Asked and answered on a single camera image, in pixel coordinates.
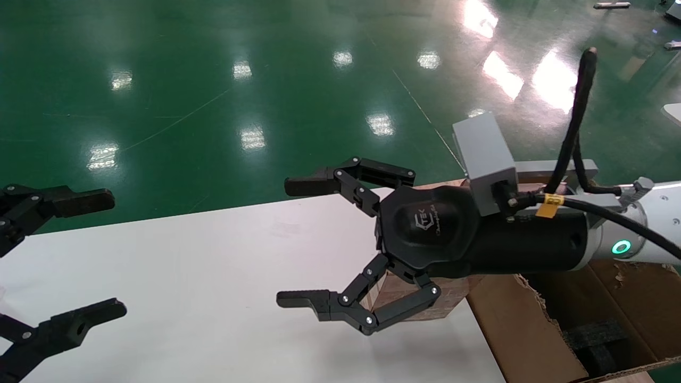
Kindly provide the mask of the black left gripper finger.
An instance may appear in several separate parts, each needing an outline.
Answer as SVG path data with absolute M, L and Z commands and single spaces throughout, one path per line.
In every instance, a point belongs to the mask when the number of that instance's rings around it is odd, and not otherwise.
M 66 185 L 32 188 L 7 185 L 1 191 L 1 257 L 51 218 L 70 218 L 111 210 L 116 201 L 108 189 L 75 192 Z
M 1 381 L 22 381 L 45 359 L 81 346 L 92 327 L 126 314 L 116 298 L 55 315 L 37 327 L 2 314 L 1 337 L 11 346 L 1 356 Z

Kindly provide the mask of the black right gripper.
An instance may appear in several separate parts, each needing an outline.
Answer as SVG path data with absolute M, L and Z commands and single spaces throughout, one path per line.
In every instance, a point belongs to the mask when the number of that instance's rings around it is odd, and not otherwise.
M 285 179 L 287 196 L 339 194 L 364 214 L 379 216 L 377 238 L 382 254 L 342 293 L 281 291 L 276 295 L 277 305 L 308 307 L 320 322 L 343 321 L 370 336 L 432 307 L 441 289 L 429 277 L 565 272 L 584 262 L 588 226 L 580 213 L 548 219 L 530 211 L 509 222 L 500 213 L 481 215 L 467 188 L 415 189 L 411 188 L 415 178 L 409 168 L 352 157 L 311 176 Z M 396 190 L 381 201 L 365 182 Z M 362 300 L 387 271 L 406 272 L 407 281 L 417 290 L 368 310 Z

